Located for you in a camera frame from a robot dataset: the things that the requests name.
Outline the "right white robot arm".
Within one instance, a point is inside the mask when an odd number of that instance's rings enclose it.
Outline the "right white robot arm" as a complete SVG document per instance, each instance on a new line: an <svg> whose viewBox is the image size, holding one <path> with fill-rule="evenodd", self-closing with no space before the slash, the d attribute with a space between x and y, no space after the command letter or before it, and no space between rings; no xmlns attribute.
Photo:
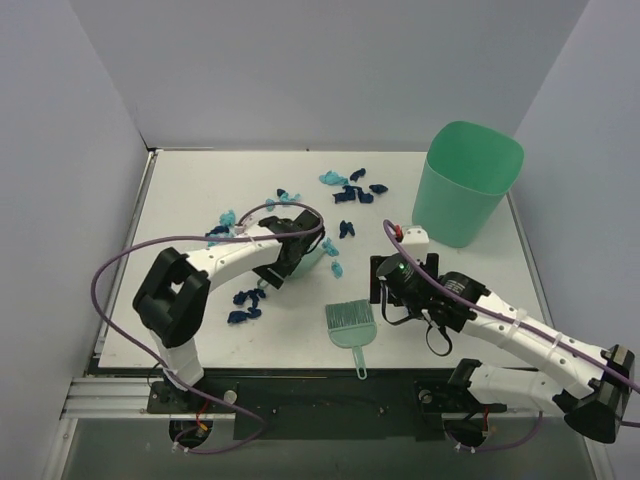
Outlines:
<svg viewBox="0 0 640 480"><path fill-rule="evenodd" d="M516 309L460 272L439 274L438 256L411 265L402 255L370 259L370 300L403 306L448 338L456 332L483 340L527 364L518 370L463 359L447 383L449 402L537 410L560 416L591 440L616 441L629 398L635 355L568 337Z"/></svg>

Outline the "green hand brush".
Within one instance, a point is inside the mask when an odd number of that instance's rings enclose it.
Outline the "green hand brush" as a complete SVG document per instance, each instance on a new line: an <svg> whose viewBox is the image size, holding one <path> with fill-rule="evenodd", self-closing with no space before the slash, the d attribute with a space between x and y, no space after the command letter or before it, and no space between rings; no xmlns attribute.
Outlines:
<svg viewBox="0 0 640 480"><path fill-rule="evenodd" d="M351 351L357 378L366 380L368 372L363 348L377 336L377 324L369 301L328 304L325 318L330 341L336 347Z"/></svg>

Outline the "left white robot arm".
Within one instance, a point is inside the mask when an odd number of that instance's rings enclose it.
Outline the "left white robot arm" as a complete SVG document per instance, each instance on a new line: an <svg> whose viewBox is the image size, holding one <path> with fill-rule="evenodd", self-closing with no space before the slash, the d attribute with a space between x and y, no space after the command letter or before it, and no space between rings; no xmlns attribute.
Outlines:
<svg viewBox="0 0 640 480"><path fill-rule="evenodd" d="M263 218L213 246L186 253L169 247L158 254L133 309L156 343L170 399L181 410L197 410L206 397L195 335L209 294L247 272L281 288L324 232L321 215L306 208L293 219Z"/></svg>

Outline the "green dustpan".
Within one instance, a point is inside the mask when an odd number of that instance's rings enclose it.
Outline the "green dustpan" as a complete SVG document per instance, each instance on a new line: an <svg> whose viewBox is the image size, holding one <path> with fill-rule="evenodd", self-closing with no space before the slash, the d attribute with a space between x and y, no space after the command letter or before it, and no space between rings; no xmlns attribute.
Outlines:
<svg viewBox="0 0 640 480"><path fill-rule="evenodd" d="M285 282L300 279L308 274L324 256L325 251L321 247L316 247L306 254L296 268L288 274L280 274L271 266L260 267L255 270L255 273L259 276L256 287L262 290L267 287L279 289Z"/></svg>

